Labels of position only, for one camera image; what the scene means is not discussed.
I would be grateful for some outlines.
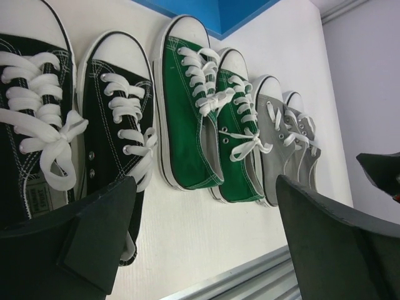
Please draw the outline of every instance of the blue box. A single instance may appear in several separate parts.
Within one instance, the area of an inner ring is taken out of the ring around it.
[[[133,0],[173,18],[190,14],[198,18],[208,33],[222,40],[279,0]]]

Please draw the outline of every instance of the black plastic object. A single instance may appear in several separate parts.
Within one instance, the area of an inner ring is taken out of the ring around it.
[[[277,200],[304,300],[400,299],[400,225],[279,176]]]
[[[400,202],[400,152],[394,154],[357,155],[369,181]]]
[[[113,289],[136,195],[132,177],[0,232],[1,300],[99,300]]]

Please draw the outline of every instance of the gray sneaker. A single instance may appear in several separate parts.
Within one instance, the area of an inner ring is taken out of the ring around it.
[[[258,113],[257,123],[262,144],[272,144],[268,154],[254,149],[254,165],[257,177],[264,188],[265,198],[259,204],[277,206],[275,182],[280,174],[297,176],[298,169],[288,164],[295,152],[294,134],[286,129],[283,122],[283,97],[279,81],[264,75],[253,82],[252,98]]]
[[[315,143],[316,127],[314,120],[303,113],[303,99],[298,92],[287,92],[284,94],[284,99],[289,109],[285,114],[285,122],[291,127],[290,131],[297,132],[309,139],[307,148],[302,151],[304,152],[302,160],[300,162],[296,160],[296,164],[299,163],[298,181],[316,191],[316,164],[318,158],[321,156],[321,150]]]

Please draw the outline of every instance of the white table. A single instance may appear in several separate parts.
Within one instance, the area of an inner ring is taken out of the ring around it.
[[[168,18],[129,0],[48,0],[72,40],[79,62],[98,34],[127,31],[151,52]],[[315,120],[322,157],[319,192],[352,206],[331,75],[318,9],[308,0],[282,0],[212,47],[237,48],[251,79],[275,75],[283,91],[299,91]],[[155,300],[286,244],[278,209],[255,203],[226,205],[208,191],[179,192],[157,166],[149,187],[138,239],[138,257],[119,268],[108,300]]]

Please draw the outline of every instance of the white rubber toe cap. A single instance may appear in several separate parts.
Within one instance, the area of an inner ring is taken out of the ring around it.
[[[41,0],[1,0],[0,33],[37,39],[67,49],[56,13]]]
[[[269,77],[267,77],[267,79],[265,79],[265,81],[263,82],[263,84],[260,87],[259,93],[261,95],[272,97],[272,98],[278,99],[283,102],[281,84],[273,76],[269,76]]]
[[[231,71],[245,80],[249,80],[248,69],[242,54],[235,49],[227,49],[221,56],[220,69]]]
[[[285,96],[285,103],[287,106],[300,112],[304,111],[303,99],[298,92],[287,92],[285,93]]]
[[[147,58],[140,44],[129,34],[110,31],[95,50],[93,59],[113,64],[121,69],[150,79]]]
[[[194,17],[178,16],[171,22],[169,35],[175,38],[184,39],[191,43],[200,45],[203,48],[209,48],[210,43],[206,28]]]

